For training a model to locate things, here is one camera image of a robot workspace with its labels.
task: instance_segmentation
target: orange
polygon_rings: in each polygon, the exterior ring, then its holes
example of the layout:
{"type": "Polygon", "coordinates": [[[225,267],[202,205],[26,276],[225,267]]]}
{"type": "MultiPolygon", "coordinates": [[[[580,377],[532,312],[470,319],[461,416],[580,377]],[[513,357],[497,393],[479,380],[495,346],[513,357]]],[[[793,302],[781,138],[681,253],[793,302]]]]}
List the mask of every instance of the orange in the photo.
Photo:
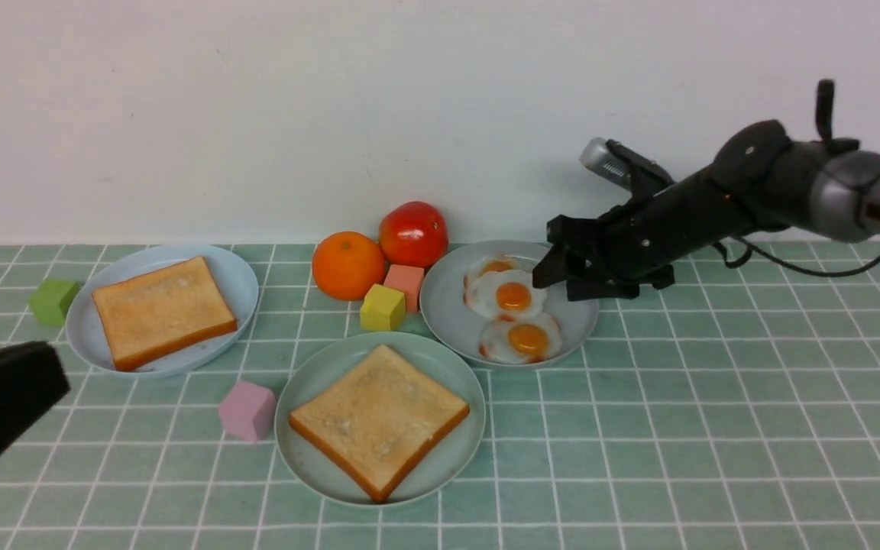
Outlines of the orange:
{"type": "Polygon", "coordinates": [[[354,231],[327,237],[311,258],[315,285],[333,299],[364,299],[385,279],[385,255],[376,241],[354,231]]]}

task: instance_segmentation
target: green block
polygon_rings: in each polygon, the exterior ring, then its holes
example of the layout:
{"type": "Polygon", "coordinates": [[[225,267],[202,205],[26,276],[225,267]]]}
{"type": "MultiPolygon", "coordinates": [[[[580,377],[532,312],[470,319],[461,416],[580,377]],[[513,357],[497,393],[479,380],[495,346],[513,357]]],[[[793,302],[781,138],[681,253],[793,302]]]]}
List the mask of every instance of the green block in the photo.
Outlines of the green block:
{"type": "Polygon", "coordinates": [[[80,292],[80,283],[46,279],[39,288],[29,296],[29,309],[36,320],[53,327],[63,327],[66,323],[66,311],[70,309],[74,297],[80,292]]]}

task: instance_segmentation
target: pink block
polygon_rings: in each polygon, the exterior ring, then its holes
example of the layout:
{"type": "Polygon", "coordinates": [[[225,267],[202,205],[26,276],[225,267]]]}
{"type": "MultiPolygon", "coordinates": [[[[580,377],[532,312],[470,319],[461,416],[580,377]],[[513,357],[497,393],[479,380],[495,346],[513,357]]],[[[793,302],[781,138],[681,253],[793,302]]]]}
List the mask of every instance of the pink block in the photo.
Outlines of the pink block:
{"type": "Polygon", "coordinates": [[[390,265],[382,286],[406,295],[406,311],[419,311],[419,286],[423,284],[423,268],[410,265],[390,265]]]}
{"type": "Polygon", "coordinates": [[[219,404],[219,420],[227,434],[245,442],[259,442],[273,427],[276,409],[277,398],[273,391],[238,380],[219,404]]]}

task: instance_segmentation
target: red tomato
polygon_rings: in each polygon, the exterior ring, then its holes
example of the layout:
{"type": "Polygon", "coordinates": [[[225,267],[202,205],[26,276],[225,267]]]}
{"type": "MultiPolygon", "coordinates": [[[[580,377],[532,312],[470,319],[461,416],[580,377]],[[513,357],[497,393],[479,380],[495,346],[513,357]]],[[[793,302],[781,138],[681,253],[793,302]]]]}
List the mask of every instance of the red tomato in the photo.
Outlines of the red tomato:
{"type": "Polygon", "coordinates": [[[380,223],[382,254],[391,264],[427,268],[447,254],[449,245],[447,223],[426,202],[407,202],[380,223]]]}

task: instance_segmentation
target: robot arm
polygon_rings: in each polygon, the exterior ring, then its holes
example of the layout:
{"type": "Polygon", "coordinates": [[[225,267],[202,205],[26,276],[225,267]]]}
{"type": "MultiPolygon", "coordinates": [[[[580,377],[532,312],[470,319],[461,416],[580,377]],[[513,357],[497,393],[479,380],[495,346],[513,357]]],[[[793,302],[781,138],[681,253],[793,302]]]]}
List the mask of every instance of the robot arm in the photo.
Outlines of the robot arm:
{"type": "Polygon", "coordinates": [[[580,162],[632,197],[596,219],[552,219],[552,249],[535,266],[534,285],[565,281],[570,300],[632,299],[640,285],[674,284],[674,261],[728,237],[791,227],[842,243],[880,235],[880,154],[831,137],[833,87],[818,86],[819,141],[793,141],[778,121],[757,122],[678,183],[621,143],[593,139],[580,162]]]}

